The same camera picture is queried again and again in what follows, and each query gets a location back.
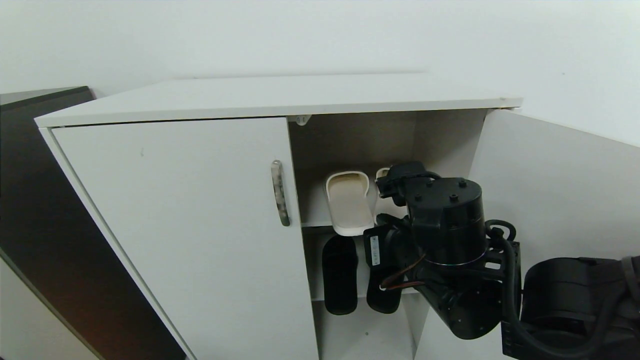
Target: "cabinet side panel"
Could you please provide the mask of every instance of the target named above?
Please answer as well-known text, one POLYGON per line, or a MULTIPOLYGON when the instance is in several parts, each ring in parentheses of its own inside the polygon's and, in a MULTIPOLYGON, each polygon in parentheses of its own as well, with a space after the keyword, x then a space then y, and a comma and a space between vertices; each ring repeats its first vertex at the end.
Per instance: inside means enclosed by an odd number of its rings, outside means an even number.
POLYGON ((486 109, 423 111, 415 126, 413 159, 444 177, 467 177, 486 109))

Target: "cabinet top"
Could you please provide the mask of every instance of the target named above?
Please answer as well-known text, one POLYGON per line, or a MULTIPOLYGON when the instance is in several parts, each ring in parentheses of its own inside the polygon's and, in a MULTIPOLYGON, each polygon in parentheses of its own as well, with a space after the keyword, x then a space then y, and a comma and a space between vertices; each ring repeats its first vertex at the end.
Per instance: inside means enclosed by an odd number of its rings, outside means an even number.
POLYGON ((522 98, 432 74, 360 74, 174 80, 36 119, 39 127, 471 108, 513 108, 522 98))

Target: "cable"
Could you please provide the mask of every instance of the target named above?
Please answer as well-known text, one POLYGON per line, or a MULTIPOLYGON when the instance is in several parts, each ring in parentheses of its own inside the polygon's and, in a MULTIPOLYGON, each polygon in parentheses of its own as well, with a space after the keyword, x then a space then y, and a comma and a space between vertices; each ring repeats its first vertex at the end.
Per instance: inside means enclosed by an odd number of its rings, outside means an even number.
POLYGON ((421 257, 418 258, 418 260, 416 260, 413 264, 407 266, 406 268, 390 275, 387 276, 384 280, 382 280, 382 283, 380 283, 380 290, 386 290, 389 289, 391 287, 391 284, 400 276, 404 275, 405 272, 411 270, 412 268, 415 267, 415 265, 418 265, 426 256, 426 254, 423 254, 421 257))
POLYGON ((609 323, 613 318, 617 305, 627 292, 627 289, 623 288, 616 293, 609 294, 609 296, 604 299, 600 308, 600 313, 598 314, 598 318, 596 319, 593 333, 585 344, 575 348, 550 347, 547 344, 544 344, 543 342, 534 338, 522 326, 522 323, 520 323, 519 314, 515 304, 516 289, 518 288, 518 283, 516 282, 515 276, 516 259, 515 252, 513 251, 513 247, 511 246, 511 242, 515 238, 515 228, 510 223, 502 220, 489 220, 485 224, 487 229, 489 230, 493 225, 504 226, 509 229, 508 239, 500 236, 500 242, 504 247, 504 253, 506 255, 507 266, 507 279, 504 286, 507 291, 506 315, 509 323, 513 328, 513 331, 518 335, 518 337, 520 337, 522 341, 535 348, 539 353, 553 359, 583 359, 585 357, 593 355, 596 351, 598 351, 604 341, 607 327, 609 326, 609 323))
POLYGON ((433 171, 425 171, 425 173, 427 174, 427 176, 429 176, 430 178, 434 179, 434 180, 439 180, 442 178, 442 176, 434 173, 433 171))

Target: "black slipper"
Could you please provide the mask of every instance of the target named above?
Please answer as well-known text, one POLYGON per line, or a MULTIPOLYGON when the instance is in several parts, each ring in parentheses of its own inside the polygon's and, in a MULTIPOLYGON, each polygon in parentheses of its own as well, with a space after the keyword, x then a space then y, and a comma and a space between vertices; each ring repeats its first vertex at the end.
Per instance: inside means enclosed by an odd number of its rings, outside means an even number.
MULTIPOLYGON (((380 284, 387 276, 390 276, 400 269, 395 266, 389 266, 382 269, 373 270, 369 275, 369 287, 367 288, 367 304, 371 309, 383 314, 392 314, 398 310, 400 305, 400 295, 402 290, 380 290, 380 284)), ((402 282, 403 277, 400 276, 394 284, 402 282)))
POLYGON ((336 235, 322 250, 324 306, 334 315, 352 313, 358 306, 358 255, 352 238, 336 235))

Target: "black cable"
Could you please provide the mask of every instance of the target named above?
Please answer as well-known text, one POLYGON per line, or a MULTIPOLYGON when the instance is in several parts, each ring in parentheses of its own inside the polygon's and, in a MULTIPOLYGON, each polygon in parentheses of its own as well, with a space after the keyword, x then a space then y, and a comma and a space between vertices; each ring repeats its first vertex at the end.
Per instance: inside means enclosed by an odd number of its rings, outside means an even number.
POLYGON ((598 318, 596 319, 596 325, 593 333, 585 344, 575 348, 550 347, 547 344, 544 344, 543 342, 534 338, 522 326, 522 323, 520 323, 520 316, 515 304, 516 289, 518 288, 518 283, 516 282, 515 276, 515 252, 513 251, 513 247, 511 246, 511 241, 513 241, 513 239, 515 238, 515 228, 510 223, 502 220, 489 220, 486 222, 487 228, 493 225, 504 226, 509 229, 509 238, 505 239, 503 236, 500 236, 500 242, 504 247, 507 266, 507 279, 505 283, 507 292, 506 315, 509 323, 513 328, 513 331, 518 335, 518 337, 520 337, 520 339, 522 339, 522 341, 526 342, 539 353, 553 359, 583 359, 597 352, 602 346, 607 328, 609 326, 609 323, 613 319, 613 315, 615 313, 617 305, 627 292, 626 288, 623 288, 616 293, 609 294, 609 296, 604 299, 604 301, 602 302, 602 306, 600 307, 600 313, 598 314, 598 318))
POLYGON ((434 179, 434 180, 439 180, 442 178, 442 176, 436 174, 433 171, 425 171, 425 173, 427 174, 427 176, 429 176, 430 178, 434 179))

